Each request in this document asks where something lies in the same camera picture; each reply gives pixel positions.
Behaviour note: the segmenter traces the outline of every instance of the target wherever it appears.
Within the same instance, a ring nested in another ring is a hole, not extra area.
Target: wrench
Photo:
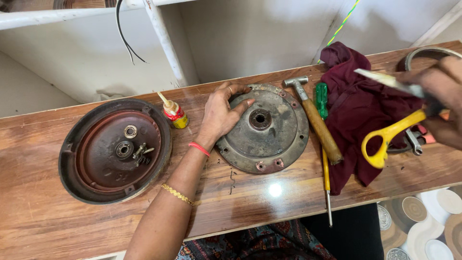
[[[417,140],[417,138],[415,138],[414,134],[412,134],[411,130],[408,128],[405,133],[407,139],[409,140],[409,143],[412,146],[412,153],[417,156],[422,155],[422,153],[424,153],[422,151],[422,147],[420,146],[420,143]]]

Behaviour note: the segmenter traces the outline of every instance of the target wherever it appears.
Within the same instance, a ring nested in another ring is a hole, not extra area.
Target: wooden hammer handle
[[[319,141],[322,144],[322,147],[326,151],[327,157],[330,160],[331,164],[337,164],[343,160],[342,153],[339,150],[339,147],[334,141],[334,138],[327,129],[324,120],[319,115],[318,110],[316,109],[315,104],[311,99],[303,100],[302,101],[303,109],[305,110],[308,119],[310,120],[310,124],[316,132],[316,135],[319,138]]]

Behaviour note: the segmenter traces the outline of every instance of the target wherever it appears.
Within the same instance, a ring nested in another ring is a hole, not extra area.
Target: rusty metal plate
[[[170,126],[158,108],[139,99],[113,100],[88,112],[67,135],[61,182],[86,203],[126,201],[148,188],[170,153]]]
[[[309,124],[303,107],[285,90],[250,84],[247,94],[230,101],[231,108],[255,99],[236,126],[216,143],[232,166],[255,174],[282,170],[300,157],[308,142]]]

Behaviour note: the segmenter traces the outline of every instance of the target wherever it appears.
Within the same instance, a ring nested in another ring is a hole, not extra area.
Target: scissors
[[[396,78],[393,76],[385,75],[382,73],[373,72],[373,71],[369,71],[365,69],[360,69],[360,68],[356,69],[354,72],[361,74],[367,78],[373,79],[386,86],[412,94],[416,97],[419,97],[422,99],[429,97],[428,94],[424,93],[420,85],[416,85],[416,84],[406,85],[406,84],[398,82]],[[440,103],[432,106],[432,110],[435,112],[436,111],[440,112],[442,108],[443,107]],[[368,135],[366,135],[366,137],[364,138],[361,144],[361,152],[363,153],[363,156],[366,159],[366,161],[370,163],[373,167],[377,169],[382,169],[385,166],[385,159],[388,159],[387,149],[393,137],[395,137],[398,133],[405,130],[406,128],[424,120],[427,117],[427,114],[428,112],[426,113],[424,110],[419,109],[416,112],[405,117],[401,121],[398,121],[397,123],[392,124],[391,126],[370,132]],[[375,136],[380,136],[382,138],[382,145],[380,146],[376,154],[368,155],[366,152],[367,142]]]

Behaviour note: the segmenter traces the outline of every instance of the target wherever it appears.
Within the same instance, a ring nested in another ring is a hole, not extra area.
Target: hammer head
[[[288,80],[284,80],[284,81],[282,81],[282,86],[283,87],[295,87],[296,86],[295,83],[297,81],[300,84],[306,84],[306,83],[308,83],[308,77],[307,76],[300,76],[300,77],[295,77],[295,78],[291,78],[291,79],[288,79]]]

